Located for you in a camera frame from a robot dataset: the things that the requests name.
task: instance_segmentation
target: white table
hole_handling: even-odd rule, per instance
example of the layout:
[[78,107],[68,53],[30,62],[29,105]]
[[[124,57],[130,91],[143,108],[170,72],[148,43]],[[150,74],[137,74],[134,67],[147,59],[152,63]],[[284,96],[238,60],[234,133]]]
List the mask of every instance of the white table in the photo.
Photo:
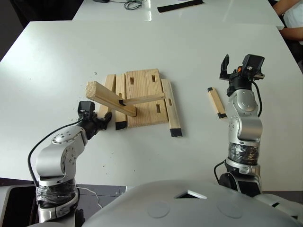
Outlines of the white table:
[[[31,22],[0,62],[0,177],[30,179],[29,151],[77,119],[88,81],[159,68],[173,84],[184,137],[172,138],[168,124],[115,131],[113,118],[78,158],[76,180],[132,186],[179,178],[214,182],[214,165],[228,155],[228,123],[218,119],[207,88],[215,87],[227,103],[228,82],[219,80],[226,53],[229,71],[248,53],[265,57],[266,77],[257,82],[264,106],[263,189],[302,190],[303,77],[278,30],[182,21],[138,22],[132,29],[126,22]],[[34,163],[49,143],[37,149]]]
[[204,0],[204,4],[159,13],[157,7],[182,3],[179,0],[146,0],[141,9],[128,11],[123,3],[99,3],[84,0],[73,20],[105,21],[163,21],[188,20],[201,24],[228,22],[243,24],[275,25],[279,30],[283,23],[267,0]]

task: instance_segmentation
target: wooden piece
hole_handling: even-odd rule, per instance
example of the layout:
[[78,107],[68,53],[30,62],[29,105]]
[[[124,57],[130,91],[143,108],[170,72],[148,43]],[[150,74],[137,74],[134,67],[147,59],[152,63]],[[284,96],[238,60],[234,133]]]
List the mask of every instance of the wooden piece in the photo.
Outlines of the wooden piece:
[[88,82],[86,86],[86,98],[102,105],[106,105],[129,116],[136,116],[136,107],[123,106],[119,103],[121,98],[96,81]]
[[[131,71],[125,74],[126,98],[137,98],[162,93],[158,69]],[[128,127],[166,123],[164,100],[135,104],[136,117],[127,117]]]
[[[125,74],[120,74],[116,77],[116,94],[122,99],[126,99]],[[126,114],[116,111],[116,130],[125,129],[126,126]]]
[[171,84],[168,79],[162,79],[162,88],[165,93],[165,105],[167,110],[167,115],[169,117],[169,129],[172,137],[181,137],[182,131],[179,122],[178,112],[176,108],[176,103],[174,95],[172,93]]
[[156,95],[150,95],[150,96],[142,96],[138,98],[129,98],[126,99],[123,104],[124,105],[135,105],[139,103],[148,103],[152,101],[162,100],[165,99],[165,93],[159,93]]
[[[107,89],[111,90],[112,92],[115,92],[116,88],[116,75],[115,74],[109,74],[106,77],[105,85]],[[98,117],[104,117],[108,112],[110,112],[111,109],[105,105],[100,105]]]
[[214,107],[216,108],[216,112],[217,112],[217,115],[219,116],[219,118],[226,118],[226,113],[225,113],[225,110],[224,110],[224,107],[222,105],[222,102],[219,98],[219,95],[216,91],[216,89],[214,87],[209,87],[207,89],[208,91],[208,94],[211,98],[211,100],[213,101],[213,104],[214,104]]

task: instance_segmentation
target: wooden plank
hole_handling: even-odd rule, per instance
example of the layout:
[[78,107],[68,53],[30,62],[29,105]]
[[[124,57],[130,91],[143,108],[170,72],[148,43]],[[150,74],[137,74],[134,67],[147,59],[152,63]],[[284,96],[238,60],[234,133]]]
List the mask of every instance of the wooden plank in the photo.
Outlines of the wooden plank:
[[[125,74],[120,74],[116,77],[116,94],[122,99],[126,99]],[[126,114],[116,111],[116,130],[122,130],[126,127]]]
[[[127,99],[163,92],[158,69],[127,72],[125,81]],[[128,127],[166,123],[168,121],[164,100],[135,104],[134,106],[137,108],[137,116],[127,117]]]
[[142,96],[138,98],[129,98],[126,99],[123,104],[124,105],[135,105],[139,103],[148,103],[152,101],[162,100],[165,99],[165,93],[159,93],[156,95],[150,95],[150,96]]
[[172,137],[181,137],[182,131],[176,108],[175,98],[172,93],[171,84],[168,79],[162,79],[162,88],[165,93],[165,105],[169,117],[169,129]]
[[136,107],[133,105],[121,105],[119,100],[121,98],[117,96],[114,92],[108,90],[103,85],[96,81],[88,82],[86,86],[86,98],[93,100],[102,105],[106,105],[117,111],[120,111],[126,115],[135,117]]
[[[109,75],[107,75],[104,86],[107,89],[115,92],[115,88],[116,88],[116,75],[115,74],[109,74]],[[98,117],[104,117],[110,111],[111,111],[111,109],[108,106],[100,105],[99,112],[98,112]]]
[[226,118],[225,109],[222,105],[221,99],[219,98],[219,95],[214,87],[209,87],[207,89],[209,97],[211,98],[214,107],[216,108],[217,115],[219,118]]

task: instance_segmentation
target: black cable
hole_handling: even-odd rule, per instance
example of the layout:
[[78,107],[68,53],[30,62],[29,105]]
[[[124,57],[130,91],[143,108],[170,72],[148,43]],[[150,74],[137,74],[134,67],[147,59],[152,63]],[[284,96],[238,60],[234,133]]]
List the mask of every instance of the black cable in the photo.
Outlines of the black cable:
[[216,173],[216,168],[217,168],[218,166],[222,165],[224,162],[225,162],[225,160],[222,161],[222,162],[220,162],[219,164],[216,164],[216,165],[214,166],[214,176],[216,177],[216,180],[217,180],[218,183],[219,183],[219,179],[218,179],[218,176],[217,176],[217,173]]
[[28,154],[28,157],[27,157],[27,165],[28,165],[29,173],[30,173],[30,175],[32,176],[32,179],[33,179],[34,184],[35,184],[36,187],[38,187],[39,184],[38,184],[38,181],[37,181],[37,179],[36,179],[36,177],[35,177],[35,175],[34,175],[34,171],[33,171],[33,168],[32,168],[32,164],[31,164],[31,161],[30,161],[30,158],[31,158],[31,156],[32,156],[32,154],[33,154],[33,152],[34,152],[34,150],[35,150],[35,149],[36,149],[36,148],[37,148],[45,139],[47,139],[47,137],[51,136],[53,133],[55,133],[55,132],[57,132],[57,131],[59,131],[59,130],[61,130],[61,129],[63,129],[63,128],[66,128],[66,127],[68,127],[68,126],[72,126],[72,125],[74,125],[74,124],[77,124],[77,123],[79,123],[79,122],[81,122],[81,121],[82,121],[82,118],[81,118],[80,120],[74,122],[74,123],[67,124],[67,125],[65,125],[65,126],[62,126],[62,127],[58,128],[58,129],[52,131],[52,132],[49,133],[47,136],[45,136],[42,140],[40,140],[40,141],[33,147],[33,149],[30,151],[30,153]]
[[256,87],[256,90],[257,90],[257,94],[258,94],[258,98],[259,98],[259,103],[260,103],[260,110],[259,110],[259,113],[258,113],[258,117],[260,117],[260,115],[262,113],[262,108],[263,108],[260,91],[259,91],[259,88],[258,88],[257,84],[253,80],[251,82]]
[[124,8],[126,10],[135,10],[135,9],[141,8],[143,1],[144,0],[125,0],[125,1],[112,1],[112,0],[110,0],[110,2],[124,3]]

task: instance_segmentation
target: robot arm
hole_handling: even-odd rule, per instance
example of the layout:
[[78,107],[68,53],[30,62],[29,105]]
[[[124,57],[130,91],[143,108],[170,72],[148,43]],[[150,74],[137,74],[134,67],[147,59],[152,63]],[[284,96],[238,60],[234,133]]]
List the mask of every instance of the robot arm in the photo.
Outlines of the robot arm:
[[93,102],[80,102],[78,115],[82,120],[52,138],[51,144],[37,157],[40,186],[36,189],[36,198],[40,222],[65,216],[78,204],[74,181],[76,160],[88,140],[99,130],[105,130],[111,119],[111,113],[97,118],[94,109]]
[[251,197],[261,194],[260,166],[258,165],[262,123],[258,117],[258,105],[251,91],[253,80],[263,79],[261,66],[264,58],[247,55],[243,66],[227,74],[229,56],[221,65],[220,79],[229,81],[229,102],[226,115],[229,119],[229,152],[225,160],[227,173],[219,184]]

